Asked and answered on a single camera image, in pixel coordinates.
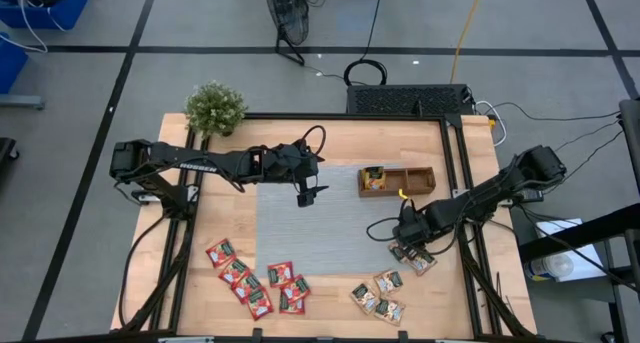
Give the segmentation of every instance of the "gray felt mat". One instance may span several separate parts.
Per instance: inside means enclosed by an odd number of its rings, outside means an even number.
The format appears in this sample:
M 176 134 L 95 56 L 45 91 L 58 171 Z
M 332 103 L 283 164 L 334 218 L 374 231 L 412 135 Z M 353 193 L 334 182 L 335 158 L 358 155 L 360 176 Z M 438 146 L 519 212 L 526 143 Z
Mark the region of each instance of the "gray felt mat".
M 292 261 L 298 274 L 377 273 L 388 268 L 410 269 L 396 262 L 388 243 L 375 242 L 366 227 L 380 219 L 397 217 L 397 196 L 360 198 L 357 172 L 363 166 L 323 167 L 319 185 L 328 185 L 314 205 L 298 208 L 289 184 L 258 185 L 256 271 L 264 277 L 267 265 Z M 315 185 L 315 178 L 308 180 Z M 391 237 L 397 221 L 371 229 L 377 238 Z

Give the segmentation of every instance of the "black fan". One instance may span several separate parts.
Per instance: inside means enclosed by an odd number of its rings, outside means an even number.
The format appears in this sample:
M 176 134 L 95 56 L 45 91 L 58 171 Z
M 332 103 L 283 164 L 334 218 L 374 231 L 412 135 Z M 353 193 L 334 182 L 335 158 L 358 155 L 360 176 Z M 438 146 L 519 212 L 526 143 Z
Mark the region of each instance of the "black fan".
M 278 29 L 276 53 L 304 65 L 304 58 L 294 46 L 300 45 L 309 35 L 309 4 L 307 0 L 267 0 L 271 18 Z M 291 48 L 297 59 L 280 52 L 280 41 Z

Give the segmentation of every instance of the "green plant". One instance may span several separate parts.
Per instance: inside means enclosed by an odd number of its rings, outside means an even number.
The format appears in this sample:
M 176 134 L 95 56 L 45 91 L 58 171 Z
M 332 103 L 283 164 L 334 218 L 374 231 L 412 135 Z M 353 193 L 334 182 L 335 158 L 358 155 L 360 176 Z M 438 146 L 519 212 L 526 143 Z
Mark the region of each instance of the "green plant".
M 189 127 L 204 136 L 228 136 L 242 119 L 247 107 L 242 94 L 229 86 L 211 81 L 195 88 L 186 99 L 185 115 Z

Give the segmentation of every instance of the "wooden tabletop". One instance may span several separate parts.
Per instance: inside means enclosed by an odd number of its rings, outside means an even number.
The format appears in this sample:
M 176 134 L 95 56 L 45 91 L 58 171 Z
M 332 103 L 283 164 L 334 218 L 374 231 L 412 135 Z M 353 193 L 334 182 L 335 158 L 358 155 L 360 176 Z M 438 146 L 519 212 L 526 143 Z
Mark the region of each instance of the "wooden tabletop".
M 166 114 L 158 140 L 183 146 L 186 141 L 185 117 Z M 498 163 L 486 117 L 464 116 L 464 135 L 476 184 L 493 177 Z M 450 189 L 444 163 L 443 145 L 438 123 L 407 121 L 304 121 L 247 120 L 228 138 L 210 141 L 212 152 L 244 150 L 253 145 L 274 146 L 291 143 L 315 124 L 327 130 L 327 142 L 320 165 L 355 165 L 403 163 L 406 167 L 433 167 L 437 187 L 429 195 L 415 196 L 416 205 L 435 199 L 449 198 Z M 315 133 L 309 144 L 320 143 Z M 462 172 L 456 151 L 455 133 L 450 130 L 456 177 L 462 184 Z M 163 176 L 177 182 L 179 171 L 172 169 Z M 247 186 L 240 194 L 217 175 L 205 174 L 196 219 L 189 270 L 184 288 L 179 334 L 214 336 L 250 336 L 254 327 L 263 328 L 265 336 L 329 336 L 344 338 L 394 338 L 406 330 L 410 338 L 472 338 L 462 263 L 457 245 L 438 256 L 438 264 L 422 277 L 412 271 L 401 272 L 405 283 L 395 298 L 407 305 L 398 328 L 373 316 L 367 316 L 349 298 L 349 293 L 371 274 L 306 276 L 312 295 L 305 299 L 303 316 L 277 313 L 279 292 L 269 289 L 276 312 L 254 322 L 246 306 L 241 305 L 229 286 L 217 276 L 205 250 L 223 238 L 229 238 L 238 257 L 250 268 L 256 261 L 256 189 Z M 159 205 L 141 208 L 134 239 L 161 214 Z M 506 209 L 499 209 L 494 220 L 511 226 Z M 151 232 L 138 246 L 131 261 L 125 296 L 125 316 L 130 319 L 155 287 L 162 259 L 168 224 Z M 500 272 L 502 295 L 526 328 L 535 332 L 529 295 L 522 273 L 518 247 L 513 234 L 501 227 L 484 227 L 489 263 L 495 284 Z M 431 249 L 444 247 L 450 235 L 434 242 Z M 166 326 L 173 288 L 165 296 L 161 327 Z M 489 332 L 484 296 L 478 294 L 483 316 L 483 329 Z M 113 328 L 119 327 L 117 314 Z

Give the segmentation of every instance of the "wooden box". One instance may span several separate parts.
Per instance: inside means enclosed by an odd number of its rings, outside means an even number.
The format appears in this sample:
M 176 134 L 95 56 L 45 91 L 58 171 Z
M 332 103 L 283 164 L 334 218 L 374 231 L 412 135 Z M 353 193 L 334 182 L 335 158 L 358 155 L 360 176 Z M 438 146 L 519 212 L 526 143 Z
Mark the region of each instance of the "wooden box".
M 433 168 L 385 168 L 386 189 L 364 189 L 362 175 L 358 171 L 358 195 L 360 197 L 382 197 L 398 195 L 402 189 L 405 195 L 429 194 L 436 187 Z

